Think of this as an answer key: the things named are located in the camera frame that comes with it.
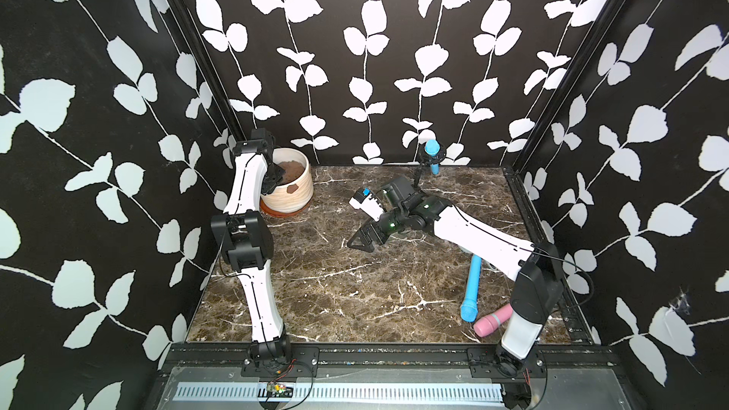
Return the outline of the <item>white wavy ceramic pot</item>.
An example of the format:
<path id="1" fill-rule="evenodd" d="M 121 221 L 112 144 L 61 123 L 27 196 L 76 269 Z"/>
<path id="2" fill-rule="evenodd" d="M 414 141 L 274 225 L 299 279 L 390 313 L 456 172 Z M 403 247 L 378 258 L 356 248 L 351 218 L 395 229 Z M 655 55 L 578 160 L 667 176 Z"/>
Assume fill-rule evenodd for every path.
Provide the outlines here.
<path id="1" fill-rule="evenodd" d="M 311 165 L 305 154 L 292 148 L 278 148 L 273 151 L 273 162 L 299 161 L 306 165 L 304 174 L 298 180 L 275 188 L 271 195 L 261 197 L 270 208 L 280 212 L 292 212 L 306 205 L 313 197 Z"/>

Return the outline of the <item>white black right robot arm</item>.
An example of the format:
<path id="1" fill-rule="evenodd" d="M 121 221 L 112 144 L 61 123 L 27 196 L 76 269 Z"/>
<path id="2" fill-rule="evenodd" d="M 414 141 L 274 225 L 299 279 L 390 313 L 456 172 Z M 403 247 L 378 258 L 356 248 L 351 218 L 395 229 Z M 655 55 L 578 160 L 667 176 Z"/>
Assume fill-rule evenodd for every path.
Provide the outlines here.
<path id="1" fill-rule="evenodd" d="M 378 192 L 360 188 L 349 204 L 369 216 L 349 239 L 351 249 L 373 252 L 395 233 L 424 231 L 478 256 L 511 279 L 513 315 L 495 351 L 495 366 L 506 377 L 523 371 L 564 290 L 554 271 L 555 248 L 507 235 L 404 177 L 393 178 Z"/>

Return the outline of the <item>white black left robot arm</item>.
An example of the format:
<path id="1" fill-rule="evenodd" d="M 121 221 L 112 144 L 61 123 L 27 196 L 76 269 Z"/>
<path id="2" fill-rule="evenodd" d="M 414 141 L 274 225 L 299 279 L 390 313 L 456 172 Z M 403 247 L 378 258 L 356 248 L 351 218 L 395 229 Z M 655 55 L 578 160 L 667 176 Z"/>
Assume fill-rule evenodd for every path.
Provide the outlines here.
<path id="1" fill-rule="evenodd" d="M 292 348 L 271 284 L 273 235 L 260 212 L 263 195 L 283 180 L 285 171 L 273 162 L 275 138 L 264 128 L 234 147 L 235 177 L 231 197 L 211 227 L 222 258 L 243 286 L 252 320 L 249 358 L 261 362 L 290 362 Z"/>

